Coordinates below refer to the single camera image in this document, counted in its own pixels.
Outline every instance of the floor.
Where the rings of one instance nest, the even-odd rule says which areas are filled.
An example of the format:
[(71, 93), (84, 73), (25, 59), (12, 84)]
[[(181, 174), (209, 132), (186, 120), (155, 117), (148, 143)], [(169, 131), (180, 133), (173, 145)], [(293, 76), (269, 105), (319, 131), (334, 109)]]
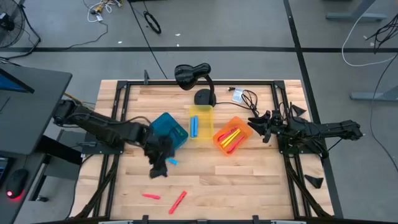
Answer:
[[(97, 3), (97, 0), (85, 1), (87, 4)], [(337, 51), (303, 53), (321, 122), (352, 119), (367, 134), (356, 142), (342, 141), (330, 154), (343, 215), (345, 218), (398, 222), (395, 209), (398, 203), (398, 173), (370, 133), (370, 102), (349, 98), (352, 91), (373, 91), (386, 64), (368, 67), (345, 64), (338, 48), (342, 46), (353, 23), (325, 19), (326, 12), (352, 11), (360, 1), (290, 0), (289, 3), (301, 47), (333, 48)], [(151, 46), (160, 47), (155, 55), (169, 78), (173, 78), (174, 67), (178, 64), (208, 62), (212, 66), (213, 79), (303, 80), (283, 1), (167, 0), (147, 1), (146, 4), (162, 26), (162, 34), (157, 35), (145, 27), (145, 20), (137, 16)], [(95, 43), (79, 46), (92, 49), (77, 48), (67, 52), (60, 50), (96, 39), (105, 31), (105, 26), (86, 20), (87, 10), (83, 1), (42, 0), (40, 4), (26, 1), (24, 5), (30, 23), (42, 37), (39, 45), (42, 49), (13, 62), (27, 67), (72, 73), (68, 92), (76, 97), (95, 102), (102, 79), (141, 79), (144, 70), (149, 72), (151, 79), (164, 78), (146, 48), (128, 4), (122, 8), (113, 7), (111, 14), (103, 13), (104, 22), (109, 27), (108, 33)], [(138, 11), (144, 10), (141, 2), (135, 2), (133, 6)], [(385, 13), (387, 20), (358, 24), (346, 47), (371, 48), (364, 36), (370, 36), (389, 22), (397, 10), (398, 3), (395, 0), (376, 1), (369, 12)], [(392, 39), (383, 47), (396, 48), (397, 40)], [(20, 47), (29, 45), (28, 35), (24, 34), (13, 47), (18, 51)], [(272, 52), (268, 48), (249, 47), (279, 49), (278, 52)], [(351, 63), (366, 63), (393, 55), (347, 53), (346, 58)], [(395, 61), (386, 73), (380, 90), (396, 85), (398, 77), (393, 76), (393, 71), (397, 69), (398, 62)], [(374, 132), (394, 157), (398, 156), (393, 142), (398, 126), (396, 113), (397, 105), (394, 103), (375, 103)], [(46, 130), (46, 134), (53, 138), (58, 133), (59, 129), (54, 126)], [(331, 146), (335, 141), (328, 139), (327, 143)], [(74, 181), (49, 179), (41, 194), (48, 196), (51, 203), (26, 203), (16, 223), (49, 222), (64, 218), (72, 204), (73, 185)], [(62, 190), (54, 191), (58, 186)]]

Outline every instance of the yellow crayon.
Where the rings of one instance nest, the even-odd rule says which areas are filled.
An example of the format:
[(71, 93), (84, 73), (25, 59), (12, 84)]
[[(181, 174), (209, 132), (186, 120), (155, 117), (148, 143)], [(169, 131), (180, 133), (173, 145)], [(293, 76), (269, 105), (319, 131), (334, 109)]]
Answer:
[(238, 129), (238, 130), (239, 131), (237, 133), (233, 134), (233, 136), (224, 144), (223, 147), (226, 147), (241, 132), (240, 129)]
[(235, 130), (232, 134), (230, 134), (226, 139), (224, 139), (221, 142), (221, 145), (223, 145), (224, 143), (226, 143), (235, 133), (237, 133), (238, 131), (241, 131), (239, 128), (237, 130)]

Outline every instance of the yellow container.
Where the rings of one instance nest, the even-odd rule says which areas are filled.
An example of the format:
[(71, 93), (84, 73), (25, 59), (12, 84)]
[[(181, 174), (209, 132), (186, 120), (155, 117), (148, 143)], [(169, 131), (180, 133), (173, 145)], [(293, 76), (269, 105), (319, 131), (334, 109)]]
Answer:
[(210, 105), (191, 105), (189, 107), (189, 129), (191, 130), (190, 118), (198, 116), (198, 136), (191, 139), (209, 140), (213, 138), (213, 107)]

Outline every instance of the black desk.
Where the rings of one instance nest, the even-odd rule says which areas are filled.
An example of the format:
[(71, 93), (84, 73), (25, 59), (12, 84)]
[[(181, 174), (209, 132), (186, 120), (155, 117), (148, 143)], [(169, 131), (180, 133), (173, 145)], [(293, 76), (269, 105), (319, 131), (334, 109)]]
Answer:
[[(55, 145), (55, 140), (43, 136), (51, 120), (54, 109), (64, 94), (72, 75), (36, 68), (0, 65), (2, 69), (22, 80), (35, 89), (30, 93), (9, 93), (0, 90), (0, 94), (10, 96), (0, 114), (0, 156), (14, 158), (14, 163), (0, 186), (1, 223), (13, 223), (46, 154), (65, 152), (64, 145)], [(29, 171), (25, 190), (20, 198), (9, 199), (5, 184), (11, 172), (21, 169)]]

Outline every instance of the black desk lamp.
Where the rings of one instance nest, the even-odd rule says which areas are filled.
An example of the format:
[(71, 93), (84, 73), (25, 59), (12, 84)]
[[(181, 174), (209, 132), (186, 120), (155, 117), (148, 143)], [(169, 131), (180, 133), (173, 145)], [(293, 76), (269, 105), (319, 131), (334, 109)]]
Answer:
[(209, 73), (211, 67), (207, 63), (198, 66), (177, 65), (174, 69), (175, 80), (183, 90), (192, 89), (201, 77), (206, 78), (210, 90), (202, 89), (195, 93), (194, 102), (196, 105), (216, 105), (216, 95), (214, 94), (214, 84)]

